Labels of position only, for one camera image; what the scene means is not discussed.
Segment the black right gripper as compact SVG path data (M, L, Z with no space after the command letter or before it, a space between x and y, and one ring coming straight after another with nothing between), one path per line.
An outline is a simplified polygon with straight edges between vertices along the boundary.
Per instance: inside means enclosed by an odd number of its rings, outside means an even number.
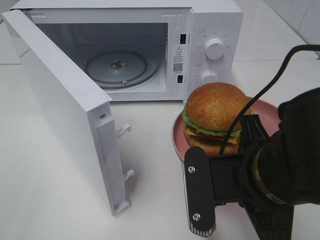
M242 132L239 153L238 204L245 209L260 240L290 240L294 207L272 196L257 177L258 153L270 137L257 114L244 115L240 120Z

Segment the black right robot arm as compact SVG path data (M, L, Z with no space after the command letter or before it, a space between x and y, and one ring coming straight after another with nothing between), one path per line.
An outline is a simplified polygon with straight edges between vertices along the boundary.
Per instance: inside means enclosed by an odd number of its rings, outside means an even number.
M279 130L251 145L240 169L242 201L261 240L289 240L294 207L320 202L320 90L309 90L278 107Z

